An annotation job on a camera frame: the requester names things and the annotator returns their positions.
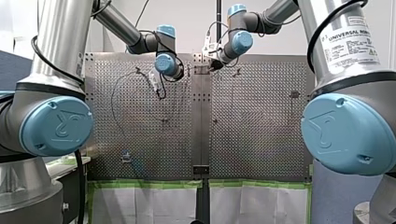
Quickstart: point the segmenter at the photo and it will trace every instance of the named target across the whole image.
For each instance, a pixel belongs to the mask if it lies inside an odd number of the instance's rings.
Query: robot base
[[[396,177],[384,175],[368,203],[360,203],[353,211],[353,224],[392,224],[396,222]]]
[[[62,188],[41,158],[0,163],[0,223],[62,224]]]

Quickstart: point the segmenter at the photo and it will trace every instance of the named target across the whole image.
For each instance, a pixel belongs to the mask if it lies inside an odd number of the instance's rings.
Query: black pole
[[[219,40],[221,39],[221,0],[217,0],[217,41],[219,42]]]

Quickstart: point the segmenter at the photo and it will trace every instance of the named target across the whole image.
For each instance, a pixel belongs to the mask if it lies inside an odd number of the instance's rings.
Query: white wall
[[[145,2],[146,0],[114,0],[113,4],[135,23]],[[275,0],[223,0],[223,21],[226,21],[227,10],[233,4],[243,3],[248,11],[263,11],[274,2]],[[396,64],[396,57],[390,57],[391,54],[395,54],[394,47],[391,47],[391,40],[395,38],[395,34],[393,37],[391,35],[396,29],[392,25],[396,22],[392,13],[396,13],[394,2],[369,1],[369,5],[364,9],[381,62],[385,66]],[[201,51],[206,30],[215,19],[215,0],[150,0],[138,29],[154,30],[159,24],[172,24],[177,28],[177,52],[193,53]],[[212,30],[212,38],[216,38],[215,27]],[[104,41],[104,51],[125,51],[124,44],[108,31],[104,31]],[[297,20],[283,27],[278,35],[267,35],[264,38],[255,35],[254,46],[248,53],[305,55],[306,48],[304,27],[302,21]]]
[[[17,41],[19,49],[16,54],[32,54],[30,38],[35,34],[36,2],[38,0],[0,0],[0,50],[8,48],[11,39]],[[113,4],[135,23],[146,0],[113,0]],[[236,3],[243,3],[250,11],[263,11],[275,0],[223,0],[223,21],[226,21],[227,10]],[[367,21],[372,30],[381,62],[385,66],[396,68],[396,1],[372,0],[364,9]],[[206,30],[216,19],[215,0],[150,0],[145,14],[139,23],[139,29],[155,30],[159,24],[172,24],[177,28],[177,52],[200,52],[204,44]],[[5,37],[6,32],[13,32],[12,37]],[[213,39],[216,28],[212,29]],[[19,45],[21,37],[25,38]],[[306,53],[306,40],[301,20],[282,28],[278,35],[267,35],[259,38],[255,35],[254,46],[248,53],[256,54],[293,54]],[[113,34],[93,21],[87,51],[125,51],[124,44]]]

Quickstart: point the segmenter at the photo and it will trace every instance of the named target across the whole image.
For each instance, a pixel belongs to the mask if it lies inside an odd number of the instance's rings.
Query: wire
[[[34,36],[34,37],[32,38],[31,44],[32,44],[32,48],[33,48],[33,51],[35,52],[35,54],[36,54],[44,63],[46,63],[50,68],[52,68],[52,69],[55,70],[56,72],[61,73],[61,74],[64,75],[65,77],[68,77],[68,78],[70,78],[70,79],[75,80],[75,81],[78,83],[78,85],[80,85],[80,86],[81,86],[82,84],[84,84],[84,81],[83,81],[83,80],[81,80],[81,79],[79,79],[79,78],[77,78],[77,77],[75,77],[75,76],[73,76],[73,75],[71,75],[71,74],[65,72],[64,70],[58,68],[58,67],[55,66],[53,63],[51,63],[46,57],[44,57],[43,53],[40,51],[40,49],[38,48],[38,45],[37,45],[37,35]]]
[[[216,54],[217,54],[217,56],[218,56],[219,62],[220,62],[224,67],[227,67],[227,68],[233,68],[233,67],[235,67],[235,66],[239,63],[239,57],[236,58],[235,64],[233,64],[233,65],[227,65],[227,64],[225,64],[225,63],[221,60],[221,58],[220,58],[220,56],[219,56],[219,51],[220,51],[219,44],[220,44],[222,38],[224,38],[224,36],[226,36],[226,35],[227,35],[228,33],[230,33],[230,32],[236,31],[236,30],[240,30],[240,29],[239,29],[239,28],[236,28],[236,29],[227,30],[226,32],[224,32],[224,34],[221,36],[221,39],[218,41],[218,48],[216,49]]]
[[[96,16],[99,15],[100,13],[102,13],[108,6],[110,6],[111,2],[112,2],[112,0],[108,0],[103,7],[99,8],[97,11],[93,12],[91,14],[91,17],[94,20],[96,20]]]
[[[210,24],[209,29],[207,29],[207,35],[210,35],[210,30],[212,30],[212,26],[213,26],[214,24],[221,24],[221,25],[223,25],[225,28],[228,29],[228,25],[226,25],[224,22],[221,22],[221,21],[214,21],[214,22],[212,22],[212,24]]]
[[[163,85],[163,74],[160,74],[160,81],[161,81],[161,85],[163,86],[163,96],[160,96],[160,94],[157,92],[158,97],[160,100],[163,100],[166,98],[166,88],[165,85]]]
[[[169,52],[173,53],[175,55],[175,58],[180,62],[179,66],[180,66],[180,73],[178,74],[177,77],[184,77],[184,63],[177,57],[177,54],[175,53],[174,50],[170,49],[168,46],[166,46],[160,39],[160,37],[157,35],[156,32],[153,31],[149,31],[149,30],[139,30],[139,32],[145,32],[145,33],[150,33],[152,35],[155,36],[155,39],[157,40],[158,44],[161,44],[164,48],[166,48],[167,50],[169,50]]]
[[[162,76],[163,79],[165,79],[165,81],[167,81],[167,82],[178,82],[178,80],[170,80],[170,79],[167,79],[167,78],[165,77],[165,75],[162,74],[162,73],[160,73],[160,76]]]
[[[143,13],[144,13],[145,10],[146,10],[146,6],[148,5],[148,3],[149,3],[149,0],[146,1],[145,5],[143,6],[142,11],[140,12],[139,17],[137,18],[136,25],[135,25],[136,28],[137,28],[137,24],[139,24],[139,21],[140,21],[140,19],[141,19],[142,16],[143,16]]]
[[[301,18],[301,14],[299,15],[299,16],[297,16],[296,18],[294,18],[294,19],[292,19],[291,21],[284,21],[284,22],[281,22],[281,23],[277,23],[277,22],[274,22],[274,21],[271,21],[268,17],[267,17],[267,10],[265,10],[263,13],[262,13],[262,18],[265,20],[265,21],[268,21],[269,23],[271,23],[271,25],[289,25],[289,24],[291,24],[291,23],[293,23],[293,22],[295,22],[295,21],[297,21],[298,19],[300,19]]]
[[[82,164],[81,153],[79,149],[75,151],[77,168],[78,168],[78,184],[79,184],[79,209],[78,209],[78,224],[84,223],[85,215],[85,175]]]
[[[118,87],[118,85],[119,85],[119,82],[120,82],[122,79],[124,79],[125,77],[130,76],[132,73],[133,73],[133,72],[130,72],[130,73],[126,74],[126,75],[123,75],[123,76],[117,78],[116,84],[115,84],[114,87],[113,87],[113,91],[111,92],[111,98],[110,98],[111,114],[112,114],[113,119],[114,119],[114,121],[116,122],[117,126],[119,127],[119,129],[120,129],[122,135],[123,135],[125,138],[126,138],[125,131],[124,131],[123,128],[121,127],[119,121],[116,119],[116,114],[115,114],[115,112],[114,112],[113,99],[114,99],[114,94],[116,93],[116,89],[117,89],[117,87]]]
[[[6,110],[6,108],[8,108],[8,106],[12,104],[13,98],[14,98],[14,94],[8,94],[8,95],[2,96],[0,98],[0,104],[4,103],[0,107],[0,115],[3,114],[3,112]],[[5,149],[7,151],[14,152],[10,148],[3,146],[1,143],[0,143],[0,147],[2,147],[3,149]]]
[[[368,3],[368,0],[350,0],[347,3],[344,3],[340,7],[336,8],[332,13],[330,13],[329,16],[327,16],[327,18],[320,24],[320,26],[318,26],[317,30],[315,30],[315,32],[312,34],[311,40],[308,44],[308,51],[306,53],[306,57],[308,60],[309,68],[313,73],[315,73],[315,68],[312,62],[312,55],[315,45],[317,44],[320,37],[320,34],[335,19],[339,12],[357,3],[361,3],[361,7],[365,7]]]

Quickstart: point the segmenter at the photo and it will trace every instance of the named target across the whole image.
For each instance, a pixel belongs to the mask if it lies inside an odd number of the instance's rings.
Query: white cloth
[[[308,189],[210,189],[213,224],[307,224]]]
[[[92,224],[190,224],[196,189],[96,189]]]

